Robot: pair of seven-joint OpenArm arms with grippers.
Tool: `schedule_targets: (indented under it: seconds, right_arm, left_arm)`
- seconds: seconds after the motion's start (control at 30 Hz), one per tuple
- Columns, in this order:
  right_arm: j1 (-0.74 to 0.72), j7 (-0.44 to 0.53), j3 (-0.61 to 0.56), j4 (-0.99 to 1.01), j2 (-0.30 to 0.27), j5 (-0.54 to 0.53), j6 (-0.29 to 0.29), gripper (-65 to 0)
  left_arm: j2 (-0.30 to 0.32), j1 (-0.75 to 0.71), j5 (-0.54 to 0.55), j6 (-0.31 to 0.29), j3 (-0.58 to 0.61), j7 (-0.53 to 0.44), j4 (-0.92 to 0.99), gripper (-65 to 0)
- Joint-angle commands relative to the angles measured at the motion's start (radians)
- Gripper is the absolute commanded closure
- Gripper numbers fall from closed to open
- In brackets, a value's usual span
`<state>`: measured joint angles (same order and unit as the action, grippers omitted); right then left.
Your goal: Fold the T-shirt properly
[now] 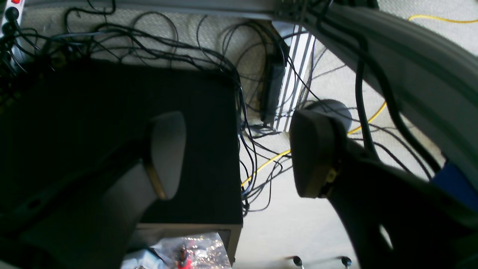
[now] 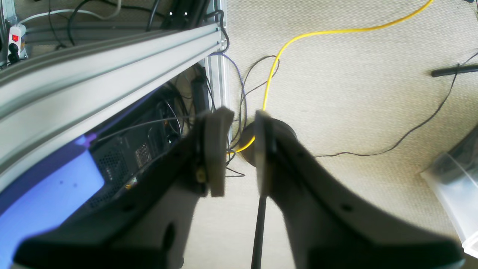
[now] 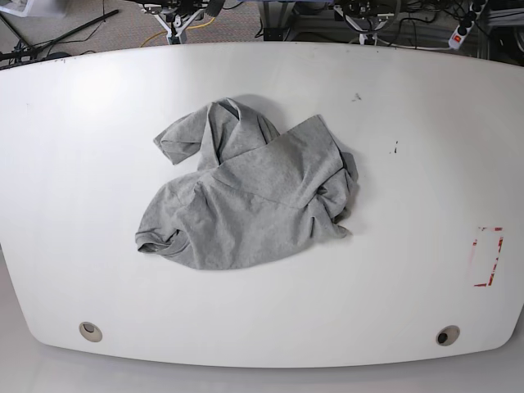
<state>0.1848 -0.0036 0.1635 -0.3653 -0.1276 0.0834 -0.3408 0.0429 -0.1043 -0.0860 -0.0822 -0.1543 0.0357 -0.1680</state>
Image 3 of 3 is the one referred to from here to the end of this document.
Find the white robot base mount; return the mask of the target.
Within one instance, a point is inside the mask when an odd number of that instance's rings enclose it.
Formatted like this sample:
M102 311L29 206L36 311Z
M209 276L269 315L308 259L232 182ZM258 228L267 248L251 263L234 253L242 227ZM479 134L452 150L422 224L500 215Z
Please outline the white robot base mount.
M357 34L350 43L376 45L377 36L400 16L401 1L335 1L335 16Z
M187 41L186 30L195 20L204 16L202 5L183 6L182 1L167 1L163 4L146 3L141 5L142 12L153 15L165 31L169 45L183 44Z

